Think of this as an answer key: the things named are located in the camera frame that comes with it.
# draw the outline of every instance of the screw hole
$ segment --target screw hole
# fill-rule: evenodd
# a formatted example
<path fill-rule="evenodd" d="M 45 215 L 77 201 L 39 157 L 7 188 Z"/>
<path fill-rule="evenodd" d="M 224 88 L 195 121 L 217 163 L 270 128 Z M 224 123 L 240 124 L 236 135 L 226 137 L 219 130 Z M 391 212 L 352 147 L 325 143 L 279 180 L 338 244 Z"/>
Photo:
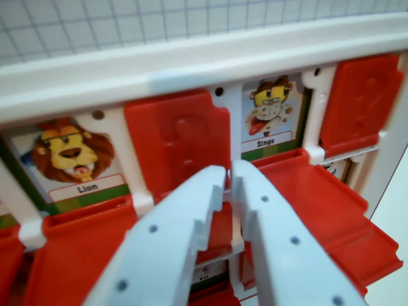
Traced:
<path fill-rule="evenodd" d="M 105 118 L 105 114 L 101 110 L 96 110 L 92 113 L 92 117 L 95 120 L 102 120 L 103 118 Z"/>
<path fill-rule="evenodd" d="M 158 229 L 157 225 L 150 225 L 149 232 L 155 233 L 157 231 L 157 229 Z"/>
<path fill-rule="evenodd" d="M 341 297 L 339 297 L 339 296 L 335 296 L 333 298 L 333 304 L 336 305 L 336 306 L 342 306 L 342 305 L 344 305 L 343 299 Z"/>
<path fill-rule="evenodd" d="M 298 237 L 293 236 L 293 237 L 291 238 L 291 243 L 292 243 L 292 244 L 295 244 L 295 245 L 298 245 L 298 244 L 300 243 L 300 240 L 299 240 Z"/>
<path fill-rule="evenodd" d="M 223 89 L 222 87 L 218 87 L 218 88 L 215 90 L 215 95 L 216 95 L 217 97 L 222 96 L 223 93 L 224 93 L 224 89 Z"/>
<path fill-rule="evenodd" d="M 119 282 L 117 282 L 116 290 L 118 292 L 123 292 L 127 287 L 128 287 L 128 282 L 124 279 L 121 279 Z"/>

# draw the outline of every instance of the lion card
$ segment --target lion card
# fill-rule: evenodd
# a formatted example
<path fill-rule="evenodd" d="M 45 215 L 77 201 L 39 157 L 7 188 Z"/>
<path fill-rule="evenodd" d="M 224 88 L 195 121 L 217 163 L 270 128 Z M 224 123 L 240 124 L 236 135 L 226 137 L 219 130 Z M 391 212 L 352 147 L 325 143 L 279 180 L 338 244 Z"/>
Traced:
<path fill-rule="evenodd" d="M 108 135 L 60 118 L 2 132 L 2 158 L 49 214 L 129 193 Z"/>
<path fill-rule="evenodd" d="M 252 161 L 301 147 L 310 97 L 300 73 L 244 84 L 242 159 Z"/>

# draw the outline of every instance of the cartoon monkey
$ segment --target cartoon monkey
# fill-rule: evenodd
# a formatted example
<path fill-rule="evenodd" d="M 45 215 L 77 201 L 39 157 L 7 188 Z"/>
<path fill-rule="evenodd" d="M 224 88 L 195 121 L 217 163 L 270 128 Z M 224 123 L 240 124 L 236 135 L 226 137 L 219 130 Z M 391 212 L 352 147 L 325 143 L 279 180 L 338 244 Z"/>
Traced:
<path fill-rule="evenodd" d="M 262 80 L 256 91 L 252 91 L 250 99 L 254 100 L 255 107 L 283 103 L 289 96 L 293 85 L 289 83 L 287 75 L 281 76 L 276 81 Z"/>
<path fill-rule="evenodd" d="M 114 151 L 105 135 L 88 132 L 69 118 L 38 127 L 43 132 L 29 153 L 38 171 L 49 180 L 87 182 L 110 166 Z"/>
<path fill-rule="evenodd" d="M 250 135 L 262 131 L 269 136 L 271 130 L 280 122 L 287 122 L 287 118 L 281 118 L 284 108 L 283 103 L 287 100 L 293 85 L 289 83 L 287 75 L 281 76 L 276 81 L 262 80 L 256 91 L 252 91 L 249 98 L 254 101 L 255 109 L 245 119 L 245 125 Z M 286 114 L 292 112 L 292 108 L 285 110 Z"/>

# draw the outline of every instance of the grid tile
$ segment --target grid tile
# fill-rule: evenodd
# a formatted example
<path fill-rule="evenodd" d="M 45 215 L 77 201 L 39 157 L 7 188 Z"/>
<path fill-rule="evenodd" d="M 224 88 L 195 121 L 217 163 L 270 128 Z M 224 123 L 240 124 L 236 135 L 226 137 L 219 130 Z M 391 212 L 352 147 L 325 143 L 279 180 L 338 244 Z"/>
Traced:
<path fill-rule="evenodd" d="M 251 28 L 251 27 L 263 26 L 265 10 L 266 10 L 266 3 L 250 3 L 248 5 L 247 27 Z"/>
<path fill-rule="evenodd" d="M 303 0 L 300 8 L 300 21 L 312 20 L 316 16 L 318 0 Z"/>
<path fill-rule="evenodd" d="M 19 50 L 24 53 L 43 51 L 43 46 L 33 28 L 13 30 L 11 32 Z"/>
<path fill-rule="evenodd" d="M 137 1 L 140 4 L 140 11 L 142 13 L 161 11 L 160 0 L 137 0 Z"/>
<path fill-rule="evenodd" d="M 0 0 L 0 65 L 407 9 L 408 0 Z"/>
<path fill-rule="evenodd" d="M 142 29 L 140 28 L 140 19 L 135 16 L 123 17 L 118 19 L 119 31 L 122 33 L 124 41 L 142 40 Z"/>
<path fill-rule="evenodd" d="M 109 0 L 84 0 L 90 18 L 112 15 Z"/>
<path fill-rule="evenodd" d="M 48 27 L 41 27 L 38 30 L 48 49 L 69 49 L 67 37 L 64 34 L 61 26 L 50 25 Z"/>
<path fill-rule="evenodd" d="M 0 46 L 0 58 L 14 56 L 17 53 L 13 43 L 5 32 L 0 33 Z"/>
<path fill-rule="evenodd" d="M 164 22 L 161 14 L 143 16 L 142 23 L 147 39 L 164 38 Z"/>
<path fill-rule="evenodd" d="M 187 15 L 190 35 L 207 33 L 207 10 L 192 10 Z"/>
<path fill-rule="evenodd" d="M 89 28 L 88 23 L 84 21 L 76 22 L 74 24 L 66 24 L 66 30 L 72 43 L 77 47 L 95 44 L 91 29 Z"/>
<path fill-rule="evenodd" d="M 186 0 L 171 0 L 163 1 L 165 10 L 183 10 L 186 5 Z"/>
<path fill-rule="evenodd" d="M 209 9 L 209 33 L 227 31 L 227 8 L 211 8 Z"/>
<path fill-rule="evenodd" d="M 5 26 L 28 26 L 30 20 L 20 1 L 0 1 L 0 17 Z"/>
<path fill-rule="evenodd" d="M 244 5 L 232 6 L 229 9 L 228 29 L 243 29 L 245 28 L 245 19 L 247 15 L 247 7 Z"/>
<path fill-rule="evenodd" d="M 266 25 L 280 24 L 282 22 L 284 2 L 269 2 L 266 8 Z"/>
<path fill-rule="evenodd" d="M 99 43 L 119 42 L 113 19 L 93 20 L 93 28 Z"/>
<path fill-rule="evenodd" d="M 287 0 L 283 11 L 283 22 L 299 21 L 300 18 L 300 0 Z"/>
<path fill-rule="evenodd" d="M 55 0 L 63 20 L 85 19 L 82 0 Z"/>
<path fill-rule="evenodd" d="M 185 36 L 186 29 L 186 15 L 184 12 L 167 13 L 166 26 L 168 36 Z"/>
<path fill-rule="evenodd" d="M 135 0 L 111 1 L 116 14 L 136 14 L 138 12 Z"/>
<path fill-rule="evenodd" d="M 36 24 L 58 21 L 51 0 L 26 1 L 26 3 Z"/>

